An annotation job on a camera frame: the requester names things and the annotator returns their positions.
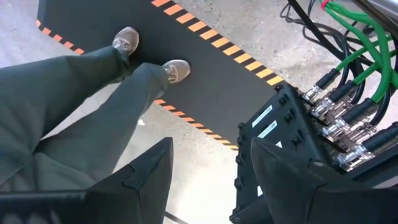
dark green pants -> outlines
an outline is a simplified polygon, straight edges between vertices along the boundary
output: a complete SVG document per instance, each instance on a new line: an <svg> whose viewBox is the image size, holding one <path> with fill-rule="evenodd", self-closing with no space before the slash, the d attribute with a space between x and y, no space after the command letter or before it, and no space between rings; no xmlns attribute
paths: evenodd
<svg viewBox="0 0 398 224"><path fill-rule="evenodd" d="M0 69L0 190L84 189L110 175L140 115L167 88L161 66L141 64L98 110L42 138L133 70L112 47Z"/></svg>

cable bundle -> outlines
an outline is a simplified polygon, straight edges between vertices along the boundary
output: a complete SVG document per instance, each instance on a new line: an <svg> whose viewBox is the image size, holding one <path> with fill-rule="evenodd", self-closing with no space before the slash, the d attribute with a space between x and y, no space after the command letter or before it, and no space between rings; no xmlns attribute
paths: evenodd
<svg viewBox="0 0 398 224"><path fill-rule="evenodd" d="M386 35L383 27L374 19L369 17L366 13L349 11L345 9L344 6L336 2L320 0L322 8L325 10L325 12L347 29L344 34L326 25L311 21L309 15L313 5L315 4L315 0L310 0L307 13L304 12L296 0L288 1L289 3L283 8L280 17L284 18L286 22L294 22L296 24L303 25L302 33L307 40L325 47L335 57L341 60L341 63L335 68L335 73L337 75L339 75L342 71L340 82L336 91L344 90L344 94L350 95L352 99L351 104L354 105L353 109L346 112L345 118L350 118L349 122L355 123L364 116L373 114L377 110L370 123L373 126L379 124L386 113L391 95L394 94L396 88L398 87L398 74L396 72L398 70L398 63L396 63L396 67L394 69L391 68L391 58L396 55L396 51L393 50L390 52L388 48L388 42L393 40L393 38L389 35ZM292 19L289 17L291 7L294 8L301 19ZM354 23L348 23L345 18L353 20ZM355 24L358 22L364 23L373 28L378 40L371 42L362 31L355 28ZM307 36L305 33L306 29L311 30L318 40ZM347 37L350 32L352 32L358 39ZM337 49L325 36L332 37L340 50ZM398 41L395 39L393 41L394 45L397 47ZM349 42L359 44L363 47L359 50L356 50L350 46ZM365 52L369 52L373 58L373 62L363 56ZM362 64L365 64L369 67L364 71ZM351 70L354 76L352 82L347 82L349 70ZM376 92L370 99L367 99L357 105L360 97L363 94L366 78L375 72L379 72L381 74L381 81L377 86ZM328 73L325 75L325 77L327 75L329 75L331 81L333 81L337 76L335 75L333 77L330 75L330 73ZM344 95L339 94L340 98L338 100L341 100L343 96Z"/></svg>

black rubber mat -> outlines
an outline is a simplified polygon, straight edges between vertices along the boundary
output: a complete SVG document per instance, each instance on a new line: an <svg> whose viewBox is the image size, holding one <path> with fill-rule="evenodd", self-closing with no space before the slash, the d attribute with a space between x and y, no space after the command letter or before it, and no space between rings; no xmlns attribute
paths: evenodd
<svg viewBox="0 0 398 224"><path fill-rule="evenodd" d="M170 0L40 0L37 25L78 54L111 44L126 26L140 33L138 60L180 58L192 74L156 103L237 149L237 124L273 94L280 77Z"/></svg>

orange and black hazard stripe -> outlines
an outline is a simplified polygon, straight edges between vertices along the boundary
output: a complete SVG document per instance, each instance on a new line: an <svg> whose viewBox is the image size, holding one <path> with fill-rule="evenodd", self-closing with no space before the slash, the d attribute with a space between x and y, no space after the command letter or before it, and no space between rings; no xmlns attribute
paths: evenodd
<svg viewBox="0 0 398 224"><path fill-rule="evenodd" d="M271 69L252 58L237 45L234 45L227 38L217 33L217 31L207 26L203 21L187 12L175 2L171 0L153 0L152 4L163 10L167 15L173 17L181 25L187 27L187 29L198 34L203 40L209 42L209 44L222 50L225 55L231 57L236 63L243 65L247 70L265 80L271 86L283 81Z"/></svg>
<svg viewBox="0 0 398 224"><path fill-rule="evenodd" d="M218 134L215 134L212 130L204 127L204 125L196 122L193 118L185 115L184 112L179 111L174 106L167 104L164 100L155 100L155 103L157 105L163 106L163 108L165 108L166 110L170 111L171 113L173 113L176 116L179 116L184 121L190 123L192 126L194 126L195 128L199 129L200 131L203 131L204 133L206 133L207 135L209 135L213 139L217 140L218 142L222 143L226 147L228 147L228 148L230 148L232 150L238 150L237 146L235 146L234 144L231 144L228 140L223 139Z"/></svg>
<svg viewBox="0 0 398 224"><path fill-rule="evenodd" d="M39 28L39 30L41 30L45 35L50 36L51 38L53 38L54 40L56 40L57 42L60 42L61 44L63 44L66 48L74 51L76 54L83 54L84 50L78 48L77 46L75 46L73 43L65 40L64 38L62 38L60 35L52 32L49 28L46 28L42 25L42 23L40 21L36 21L36 26L37 28Z"/></svg>

shoe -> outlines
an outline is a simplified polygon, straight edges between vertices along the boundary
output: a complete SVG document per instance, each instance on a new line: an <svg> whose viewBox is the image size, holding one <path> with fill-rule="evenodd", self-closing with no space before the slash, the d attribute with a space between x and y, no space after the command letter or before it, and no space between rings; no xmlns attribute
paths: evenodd
<svg viewBox="0 0 398 224"><path fill-rule="evenodd" d="M132 27L126 27L116 34L112 46L125 51L130 56L137 49L138 42L138 32Z"/></svg>
<svg viewBox="0 0 398 224"><path fill-rule="evenodd" d="M169 83L178 83L191 72L191 66L184 60L171 60L166 62L163 68L169 76Z"/></svg>

